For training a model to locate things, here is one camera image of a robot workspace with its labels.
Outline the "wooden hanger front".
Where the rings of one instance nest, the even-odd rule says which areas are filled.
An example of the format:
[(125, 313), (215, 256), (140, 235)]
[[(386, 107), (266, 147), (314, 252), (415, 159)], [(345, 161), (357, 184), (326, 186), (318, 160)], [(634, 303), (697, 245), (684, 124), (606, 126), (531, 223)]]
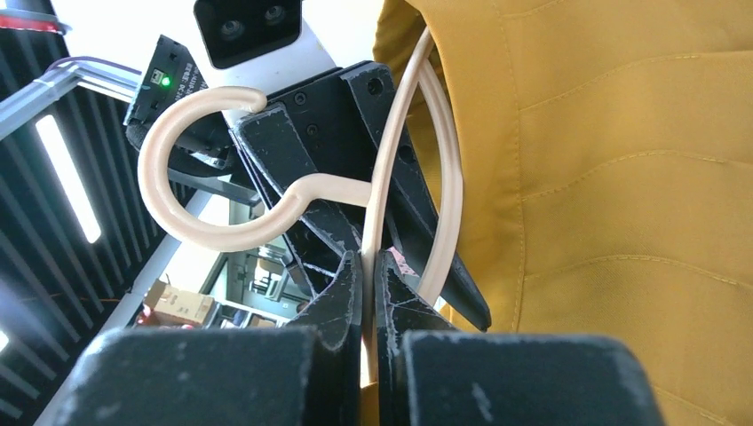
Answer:
[(208, 224), (189, 214), (169, 193), (167, 169), (170, 150), (190, 124), (208, 114), (219, 111), (238, 111), (241, 114), (261, 112), (267, 104), (266, 95), (245, 87), (209, 88), (177, 101), (152, 125), (139, 150), (139, 190), (148, 212), (163, 230), (177, 240), (207, 249), (234, 252), (264, 245), (294, 225), (305, 208), (315, 200), (363, 207), (362, 341), (371, 382), (378, 378), (374, 290), (376, 260), (382, 245), (386, 202), (399, 138), (417, 89), (423, 91), (430, 109), (443, 161), (438, 239), (433, 243), (419, 286), (420, 296), (430, 304), (435, 303), (440, 294), (456, 251), (463, 209), (463, 172), (451, 108), (428, 60), (433, 47), (432, 34), (425, 28), (400, 80), (368, 182), (324, 173), (304, 176), (294, 181), (279, 203), (260, 219), (241, 225)]

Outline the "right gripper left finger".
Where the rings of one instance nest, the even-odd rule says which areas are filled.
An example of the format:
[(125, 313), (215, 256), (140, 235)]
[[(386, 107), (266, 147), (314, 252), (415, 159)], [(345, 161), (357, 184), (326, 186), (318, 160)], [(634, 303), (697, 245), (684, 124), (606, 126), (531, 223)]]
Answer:
[(356, 425), (361, 286), (348, 251), (282, 327), (106, 332), (63, 387), (54, 425)]

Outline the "yellow garment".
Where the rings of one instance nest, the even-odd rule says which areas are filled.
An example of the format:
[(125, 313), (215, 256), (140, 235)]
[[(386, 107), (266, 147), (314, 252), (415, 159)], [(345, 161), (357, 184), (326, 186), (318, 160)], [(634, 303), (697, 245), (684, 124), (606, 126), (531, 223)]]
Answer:
[(386, 1), (436, 43), (493, 333), (626, 343), (667, 423), (752, 422), (752, 4)]

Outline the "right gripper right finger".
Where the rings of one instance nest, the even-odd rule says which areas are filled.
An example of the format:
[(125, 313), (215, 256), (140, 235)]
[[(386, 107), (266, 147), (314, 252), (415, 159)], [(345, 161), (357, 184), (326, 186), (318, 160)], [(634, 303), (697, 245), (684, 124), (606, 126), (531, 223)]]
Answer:
[(383, 425), (661, 425), (646, 373), (615, 339), (454, 328), (402, 279), (375, 266)]

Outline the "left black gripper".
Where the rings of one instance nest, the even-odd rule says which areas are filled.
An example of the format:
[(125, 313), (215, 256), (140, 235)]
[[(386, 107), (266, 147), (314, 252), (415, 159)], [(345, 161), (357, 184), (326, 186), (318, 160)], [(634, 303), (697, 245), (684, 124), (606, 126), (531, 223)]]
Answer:
[[(264, 204), (274, 207), (294, 181), (313, 173), (369, 181), (395, 92), (387, 65), (362, 61), (280, 91), (262, 112), (237, 122), (232, 136)], [(391, 244), (416, 272), (425, 269), (438, 219), (411, 135), (404, 129), (385, 224)], [(322, 292), (344, 253), (360, 246), (344, 209), (323, 200), (312, 201), (283, 239), (289, 273), (309, 296)], [(459, 255), (452, 259), (440, 295), (478, 330), (491, 326), (487, 302)]]

